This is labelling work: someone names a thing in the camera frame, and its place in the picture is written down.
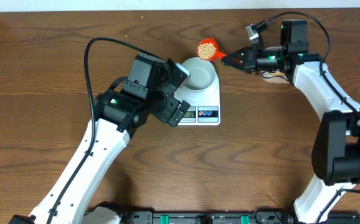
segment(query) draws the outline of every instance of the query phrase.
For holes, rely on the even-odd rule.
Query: orange measuring cup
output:
[[[200,46],[201,44],[206,44],[206,43],[212,43],[213,46],[216,48],[216,52],[211,58],[203,59],[203,60],[213,61],[216,58],[222,60],[223,57],[227,56],[225,53],[222,53],[219,51],[219,45],[217,44],[216,40],[213,38],[205,38],[205,39],[201,40],[200,43],[198,44],[198,46]]]

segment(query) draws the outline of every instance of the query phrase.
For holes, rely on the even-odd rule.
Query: green connector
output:
[[[169,215],[161,215],[161,224],[169,224]]]
[[[250,224],[249,216],[241,216],[241,224]]]

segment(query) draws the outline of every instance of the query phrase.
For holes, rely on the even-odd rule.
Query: bowl of nuts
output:
[[[226,54],[219,51],[219,45],[213,38],[205,38],[199,44],[197,48],[197,54],[200,59],[214,60],[215,58],[222,59]]]

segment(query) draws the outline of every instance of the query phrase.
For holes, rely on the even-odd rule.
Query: white wall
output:
[[[0,0],[0,12],[319,7],[360,7],[360,0]]]

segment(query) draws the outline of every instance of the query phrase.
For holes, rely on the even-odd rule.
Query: measuring cup handle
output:
[[[222,52],[216,52],[215,57],[217,57],[218,59],[222,60],[223,57],[227,56],[225,53]]]

